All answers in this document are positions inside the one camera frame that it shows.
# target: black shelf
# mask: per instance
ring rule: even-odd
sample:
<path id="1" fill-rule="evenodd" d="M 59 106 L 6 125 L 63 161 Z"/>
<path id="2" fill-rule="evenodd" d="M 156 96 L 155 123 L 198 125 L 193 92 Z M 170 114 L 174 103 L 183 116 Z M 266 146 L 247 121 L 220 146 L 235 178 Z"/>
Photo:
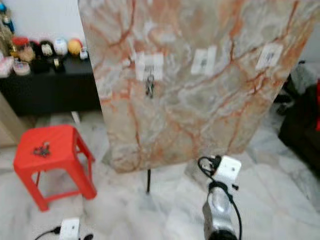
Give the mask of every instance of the black shelf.
<path id="1" fill-rule="evenodd" d="M 0 91 L 18 116 L 100 110 L 90 60 L 68 56 L 65 72 L 0 78 Z"/>

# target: marble slab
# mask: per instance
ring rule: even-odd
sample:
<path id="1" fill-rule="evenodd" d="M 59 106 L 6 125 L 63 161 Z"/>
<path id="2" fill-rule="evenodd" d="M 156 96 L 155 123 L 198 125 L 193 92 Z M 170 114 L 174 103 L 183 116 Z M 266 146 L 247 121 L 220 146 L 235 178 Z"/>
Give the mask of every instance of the marble slab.
<path id="1" fill-rule="evenodd" d="M 107 161 L 131 172 L 241 153 L 297 62 L 320 2 L 80 0 L 79 11 L 110 140 Z M 282 48 L 280 57 L 256 69 L 268 44 Z M 208 49 L 204 71 L 192 71 L 195 55 Z M 152 58 L 159 55 L 163 65 Z"/>

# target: metal rod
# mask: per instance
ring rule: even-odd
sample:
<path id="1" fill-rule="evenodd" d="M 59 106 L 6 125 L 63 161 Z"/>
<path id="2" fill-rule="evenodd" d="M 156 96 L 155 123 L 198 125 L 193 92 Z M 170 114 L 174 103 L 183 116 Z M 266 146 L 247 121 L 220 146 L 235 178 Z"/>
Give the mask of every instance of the metal rod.
<path id="1" fill-rule="evenodd" d="M 146 185 L 146 194 L 150 193 L 150 180 L 151 180 L 151 169 L 148 169 L 148 176 L 147 176 L 147 185 Z"/>

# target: red stool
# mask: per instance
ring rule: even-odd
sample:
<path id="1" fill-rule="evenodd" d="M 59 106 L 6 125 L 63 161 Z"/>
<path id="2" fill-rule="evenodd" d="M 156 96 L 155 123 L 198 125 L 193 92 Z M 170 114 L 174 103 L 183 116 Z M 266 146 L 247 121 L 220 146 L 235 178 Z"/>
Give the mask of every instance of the red stool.
<path id="1" fill-rule="evenodd" d="M 35 148 L 48 145 L 49 154 L 36 155 Z M 87 158 L 88 176 L 77 157 L 83 153 Z M 48 210 L 48 203 L 63 197 L 82 194 L 93 199 L 97 191 L 92 182 L 91 163 L 94 156 L 82 140 L 78 131 L 70 125 L 33 128 L 25 132 L 18 145 L 14 158 L 14 171 L 20 177 L 41 211 Z M 78 191 L 60 193 L 44 198 L 38 189 L 41 171 L 65 169 L 78 187 Z M 32 174 L 36 173 L 36 182 Z"/>

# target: white paper label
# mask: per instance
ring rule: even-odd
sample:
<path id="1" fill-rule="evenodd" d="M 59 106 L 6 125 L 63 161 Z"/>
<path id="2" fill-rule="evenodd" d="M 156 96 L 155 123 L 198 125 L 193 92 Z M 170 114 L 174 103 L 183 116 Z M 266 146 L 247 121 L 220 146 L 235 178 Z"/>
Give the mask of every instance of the white paper label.
<path id="1" fill-rule="evenodd" d="M 191 74 L 204 74 L 210 76 L 214 73 L 217 46 L 208 49 L 197 49 L 191 66 Z"/>
<path id="2" fill-rule="evenodd" d="M 162 53 L 145 55 L 138 52 L 135 58 L 135 77 L 144 81 L 148 76 L 153 75 L 155 80 L 163 78 L 164 55 Z"/>
<path id="3" fill-rule="evenodd" d="M 275 67 L 281 56 L 283 48 L 284 46 L 278 43 L 269 43 L 265 45 L 255 69 L 260 70 L 267 67 Z"/>

